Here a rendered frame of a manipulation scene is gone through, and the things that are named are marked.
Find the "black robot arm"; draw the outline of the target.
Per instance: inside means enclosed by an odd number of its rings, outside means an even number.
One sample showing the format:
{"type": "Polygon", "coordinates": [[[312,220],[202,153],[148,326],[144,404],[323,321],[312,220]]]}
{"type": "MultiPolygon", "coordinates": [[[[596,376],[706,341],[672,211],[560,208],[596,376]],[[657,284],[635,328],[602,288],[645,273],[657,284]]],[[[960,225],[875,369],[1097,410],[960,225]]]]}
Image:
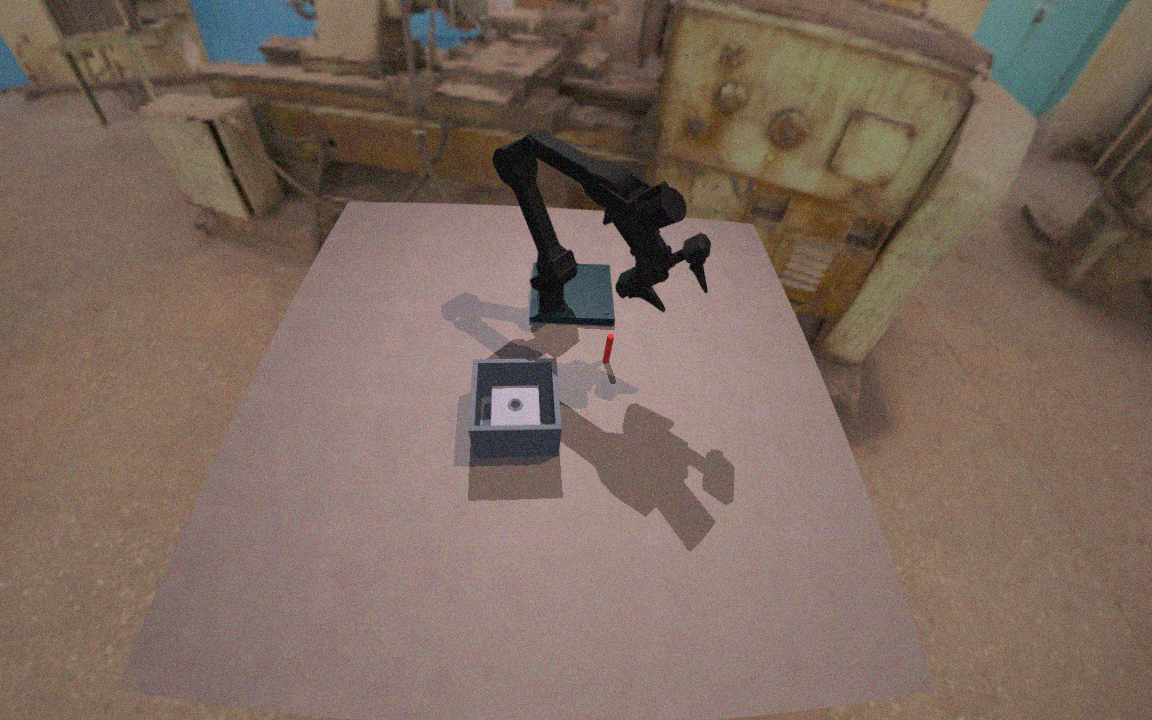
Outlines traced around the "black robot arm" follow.
{"type": "MultiPolygon", "coordinates": [[[[550,213],[536,183],[538,159],[550,167],[561,170],[564,176],[579,181],[590,199],[602,206],[602,223],[614,223],[626,243],[634,243],[650,232],[666,225],[684,220],[685,200],[667,182],[655,187],[616,161],[599,161],[589,158],[556,137],[547,129],[525,135],[522,141],[507,143],[497,149],[493,167],[498,176],[515,190],[518,206],[538,247],[538,275],[530,285],[538,290],[539,313],[564,311],[564,283],[579,273],[573,250],[558,242],[556,232],[550,223],[550,213]]],[[[657,240],[655,240],[657,242],[657,240]]],[[[660,243],[644,255],[636,253],[635,276],[645,290],[667,281],[669,268],[675,266],[675,255],[660,243]]]]}

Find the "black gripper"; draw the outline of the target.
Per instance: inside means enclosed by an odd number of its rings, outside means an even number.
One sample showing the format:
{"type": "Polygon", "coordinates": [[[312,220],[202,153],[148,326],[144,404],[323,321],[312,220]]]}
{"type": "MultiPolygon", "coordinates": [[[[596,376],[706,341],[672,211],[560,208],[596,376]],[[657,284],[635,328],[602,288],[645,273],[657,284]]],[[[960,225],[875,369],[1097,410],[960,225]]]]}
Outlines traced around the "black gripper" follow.
{"type": "MultiPolygon", "coordinates": [[[[664,241],[662,237],[660,237],[659,233],[660,233],[659,229],[657,229],[657,232],[650,232],[649,234],[646,234],[646,236],[644,236],[641,240],[637,240],[634,243],[627,243],[627,245],[630,247],[631,249],[628,252],[631,252],[632,256],[636,253],[644,255],[646,252],[652,251],[653,247],[657,245],[657,242],[660,243],[660,247],[664,247],[664,249],[669,249],[670,251],[672,250],[670,247],[667,245],[666,241],[664,241]]],[[[681,249],[677,252],[673,252],[673,255],[675,255],[675,264],[684,260],[687,263],[691,263],[690,270],[691,272],[694,272],[696,278],[698,278],[698,282],[699,285],[702,285],[704,293],[707,293],[707,279],[705,279],[703,263],[707,262],[708,253],[710,253],[710,241],[707,234],[702,234],[702,233],[694,234],[691,238],[685,240],[684,249],[681,249]]],[[[620,293],[621,300],[626,300],[626,296],[628,296],[628,300],[634,300],[634,297],[641,297],[641,300],[646,300],[649,304],[658,306],[658,309],[662,311],[662,313],[664,311],[666,311],[666,306],[664,306],[662,302],[660,302],[653,288],[649,288],[649,290],[645,290],[643,285],[641,285],[641,282],[637,281],[637,278],[635,276],[635,266],[632,266],[632,268],[630,270],[627,270],[626,273],[622,273],[620,275],[620,281],[617,281],[616,285],[616,291],[620,293]]]]}

